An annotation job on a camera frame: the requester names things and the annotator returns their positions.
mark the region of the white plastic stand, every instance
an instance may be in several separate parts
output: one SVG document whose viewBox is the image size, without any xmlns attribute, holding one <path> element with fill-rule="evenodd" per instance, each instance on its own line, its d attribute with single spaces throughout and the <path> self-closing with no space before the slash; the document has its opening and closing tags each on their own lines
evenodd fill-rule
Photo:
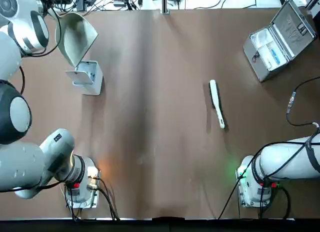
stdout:
<svg viewBox="0 0 320 232">
<path fill-rule="evenodd" d="M 81 61 L 75 71 L 66 71 L 72 84 L 84 95 L 99 95 L 103 74 L 97 61 Z"/>
</svg>

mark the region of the brown table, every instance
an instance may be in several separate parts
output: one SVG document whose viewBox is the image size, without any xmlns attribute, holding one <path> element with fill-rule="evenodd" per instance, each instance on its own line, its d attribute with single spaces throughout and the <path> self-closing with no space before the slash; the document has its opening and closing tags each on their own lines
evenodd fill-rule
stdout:
<svg viewBox="0 0 320 232">
<path fill-rule="evenodd" d="M 294 87 L 320 74 L 315 41 L 274 79 L 261 84 L 244 56 L 250 32 L 265 26 L 275 9 L 94 13 L 87 17 L 99 38 L 87 58 L 104 74 L 100 96 L 82 96 L 55 51 L 26 58 L 25 98 L 33 124 L 25 141 L 40 144 L 56 128 L 75 137 L 75 153 L 91 157 L 111 182 L 121 217 L 217 217 L 233 185 L 235 169 L 264 144 L 311 135 L 285 119 Z M 54 21 L 47 19 L 50 35 Z M 208 82 L 219 84 L 228 130 L 219 127 Z M 19 73 L 13 83 L 20 88 Z M 295 121 L 319 118 L 320 86 L 301 88 L 292 109 Z M 318 180 L 284 183 L 292 217 L 320 217 Z M 32 200 L 1 194 L 1 219 L 69 217 L 59 187 Z M 282 217 L 279 193 L 266 217 Z M 84 217 L 109 216 L 103 198 Z M 257 218 L 256 209 L 241 209 Z M 237 218 L 234 195 L 223 217 Z"/>
</svg>

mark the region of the open metal case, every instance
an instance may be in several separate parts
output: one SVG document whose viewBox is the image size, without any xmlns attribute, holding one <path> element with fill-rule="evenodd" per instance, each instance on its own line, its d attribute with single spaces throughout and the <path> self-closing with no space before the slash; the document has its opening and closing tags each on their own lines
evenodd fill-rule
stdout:
<svg viewBox="0 0 320 232">
<path fill-rule="evenodd" d="M 262 82 L 281 71 L 315 38 L 293 0 L 287 0 L 267 27 L 249 35 L 243 49 Z"/>
</svg>

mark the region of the case latch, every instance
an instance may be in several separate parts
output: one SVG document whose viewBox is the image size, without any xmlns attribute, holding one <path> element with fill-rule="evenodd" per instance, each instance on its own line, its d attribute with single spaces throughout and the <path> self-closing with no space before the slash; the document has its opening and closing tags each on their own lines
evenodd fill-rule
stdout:
<svg viewBox="0 0 320 232">
<path fill-rule="evenodd" d="M 255 62 L 256 62 L 256 59 L 257 59 L 258 57 L 260 57 L 260 54 L 259 54 L 259 52 L 257 51 L 257 52 L 254 54 L 254 56 L 252 57 L 251 61 L 252 61 L 253 63 L 255 63 Z"/>
</svg>

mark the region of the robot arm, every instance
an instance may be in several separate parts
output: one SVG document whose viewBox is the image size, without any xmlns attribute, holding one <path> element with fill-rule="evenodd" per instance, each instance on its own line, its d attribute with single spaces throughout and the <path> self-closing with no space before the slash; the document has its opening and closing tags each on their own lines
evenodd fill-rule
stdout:
<svg viewBox="0 0 320 232">
<path fill-rule="evenodd" d="M 299 138 L 291 140 L 290 142 L 305 143 L 309 138 L 310 137 Z M 317 134 L 312 139 L 312 142 L 319 143 L 320 134 Z M 236 170 L 237 179 L 243 175 L 238 186 L 242 206 L 260 207 L 261 198 L 261 205 L 267 206 L 270 203 L 272 182 L 284 179 L 320 177 L 320 171 L 317 167 L 320 163 L 320 146 L 312 146 L 312 151 L 308 151 L 306 146 L 299 151 L 300 148 L 300 144 L 280 143 L 267 146 L 262 150 L 261 154 L 255 158 L 252 155 L 245 157 L 241 166 Z M 276 172 L 294 154 L 296 154 L 296 156 L 281 170 Z M 251 160 L 251 165 L 245 171 L 245 174 L 243 174 Z M 268 183 L 265 183 L 264 179 L 266 177 L 268 177 Z"/>
<path fill-rule="evenodd" d="M 0 0 L 0 16 L 10 21 L 0 29 L 5 48 L 0 51 L 0 191 L 28 188 L 15 193 L 30 199 L 54 177 L 73 190 L 74 203 L 96 206 L 97 192 L 88 185 L 97 186 L 92 178 L 99 177 L 99 171 L 91 159 L 73 155 L 74 138 L 67 130 L 58 129 L 40 146 L 19 141 L 32 124 L 32 113 L 8 79 L 24 55 L 48 45 L 45 12 L 41 0 Z"/>
</svg>

